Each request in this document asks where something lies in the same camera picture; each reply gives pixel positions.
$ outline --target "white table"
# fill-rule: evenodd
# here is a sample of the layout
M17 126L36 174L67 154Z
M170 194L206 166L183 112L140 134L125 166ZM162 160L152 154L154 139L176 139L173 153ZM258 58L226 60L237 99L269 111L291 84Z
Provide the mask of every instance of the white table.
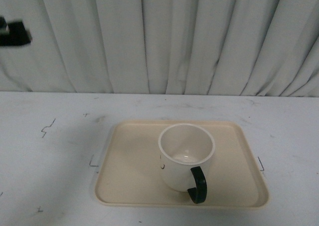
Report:
M236 122L270 202L256 211L100 204L96 166L126 119ZM0 92L0 225L318 226L319 98Z

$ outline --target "curtain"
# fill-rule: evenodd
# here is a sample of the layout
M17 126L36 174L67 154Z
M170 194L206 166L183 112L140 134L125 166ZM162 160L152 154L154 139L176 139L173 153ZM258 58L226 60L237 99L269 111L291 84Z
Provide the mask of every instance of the curtain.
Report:
M319 97L319 0L0 0L0 90Z

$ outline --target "mug handle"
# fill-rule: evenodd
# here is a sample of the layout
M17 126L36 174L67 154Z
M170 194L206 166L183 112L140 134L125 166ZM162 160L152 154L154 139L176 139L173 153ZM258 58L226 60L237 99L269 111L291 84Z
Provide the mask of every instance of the mug handle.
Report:
M203 171L200 166L190 169L196 183L196 188L188 189L188 194L195 204L200 204L206 200L207 184Z

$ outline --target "white mug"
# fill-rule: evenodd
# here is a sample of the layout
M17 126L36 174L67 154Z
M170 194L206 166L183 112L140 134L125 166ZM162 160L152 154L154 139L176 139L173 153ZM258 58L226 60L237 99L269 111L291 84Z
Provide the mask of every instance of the white mug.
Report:
M202 203L207 195L205 175L215 151L215 141L204 128L174 124L159 136L161 176L174 190L188 192L192 201Z

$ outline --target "tray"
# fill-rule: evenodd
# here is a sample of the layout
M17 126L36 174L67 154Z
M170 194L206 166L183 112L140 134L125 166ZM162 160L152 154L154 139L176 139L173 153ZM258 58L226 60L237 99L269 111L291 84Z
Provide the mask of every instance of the tray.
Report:
M216 150L206 176L207 198L195 205L188 193L169 188L160 176L158 137L176 123L197 124L215 139ZM227 121L129 120L118 124L95 187L108 206L256 209L269 193L241 128Z

